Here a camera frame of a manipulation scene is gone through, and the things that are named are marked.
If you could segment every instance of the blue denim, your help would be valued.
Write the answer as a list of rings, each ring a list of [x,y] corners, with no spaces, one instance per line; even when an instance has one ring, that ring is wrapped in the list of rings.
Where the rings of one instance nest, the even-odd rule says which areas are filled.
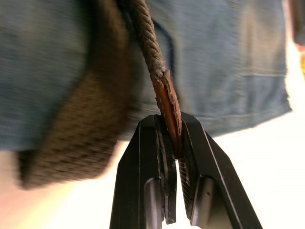
[[[148,0],[181,108],[212,136],[283,115],[285,21],[281,0]],[[158,112],[147,71],[134,120]]]
[[[289,112],[281,0],[148,0],[181,108],[212,135]],[[89,15],[77,0],[0,0],[0,149],[37,148],[83,75]],[[137,101],[122,139],[158,113],[138,51]]]

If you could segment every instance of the denim fabric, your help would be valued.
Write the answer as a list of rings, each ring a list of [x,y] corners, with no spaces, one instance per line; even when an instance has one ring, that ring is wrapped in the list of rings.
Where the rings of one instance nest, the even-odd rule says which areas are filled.
[[[285,91],[281,0],[148,0],[184,112],[212,135],[278,117]],[[85,68],[90,17],[78,0],[0,0],[0,149],[36,148]],[[136,123],[158,113],[138,51]]]
[[[254,127],[291,110],[281,0],[147,3],[181,108],[212,136]],[[158,111],[145,74],[142,91],[136,93],[142,100],[135,120]]]
[[[0,0],[0,149],[40,143],[83,76],[88,22],[78,0]]]

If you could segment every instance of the rope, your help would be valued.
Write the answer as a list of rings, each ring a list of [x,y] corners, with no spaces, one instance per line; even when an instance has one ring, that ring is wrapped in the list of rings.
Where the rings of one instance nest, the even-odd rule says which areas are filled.
[[[139,36],[140,46],[149,73],[163,77],[166,71],[165,62],[157,42],[153,21],[144,0],[129,0],[129,11],[133,26]]]

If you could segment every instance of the seam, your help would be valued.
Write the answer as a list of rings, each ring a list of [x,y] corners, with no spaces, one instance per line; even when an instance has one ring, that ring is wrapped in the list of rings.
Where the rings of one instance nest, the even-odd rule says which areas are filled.
[[[233,115],[223,115],[223,116],[217,116],[217,117],[207,117],[207,116],[203,116],[203,115],[196,115],[194,114],[194,116],[196,118],[202,118],[202,119],[221,119],[221,118],[234,118],[234,117],[250,117],[250,116],[254,116],[254,115],[259,115],[259,114],[263,114],[263,113],[269,113],[275,110],[279,110],[279,109],[283,109],[283,108],[288,108],[290,107],[289,105],[280,105],[278,107],[272,108],[272,109],[268,109],[266,111],[260,111],[260,112],[252,112],[250,114],[233,114]]]

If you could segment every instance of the pocket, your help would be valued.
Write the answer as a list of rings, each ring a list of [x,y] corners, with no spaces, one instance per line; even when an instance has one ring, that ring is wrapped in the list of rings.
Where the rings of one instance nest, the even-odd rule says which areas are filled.
[[[281,0],[248,0],[240,18],[241,74],[285,76],[285,19]]]

